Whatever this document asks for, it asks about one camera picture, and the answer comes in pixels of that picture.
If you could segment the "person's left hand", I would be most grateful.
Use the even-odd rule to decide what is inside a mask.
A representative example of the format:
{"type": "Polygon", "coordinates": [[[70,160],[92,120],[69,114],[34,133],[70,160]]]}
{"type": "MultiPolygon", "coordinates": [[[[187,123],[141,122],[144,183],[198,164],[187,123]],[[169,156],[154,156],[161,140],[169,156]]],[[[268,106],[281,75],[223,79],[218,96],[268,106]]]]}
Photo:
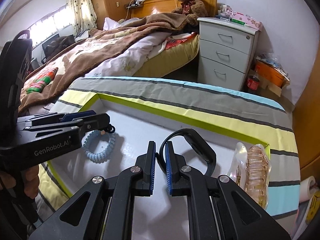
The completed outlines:
{"type": "MultiPolygon", "coordinates": [[[[24,192],[28,197],[34,199],[39,192],[39,166],[37,165],[27,169],[24,178],[24,192]]],[[[13,188],[16,185],[16,180],[5,172],[1,172],[1,180],[7,189],[13,188]]]]}

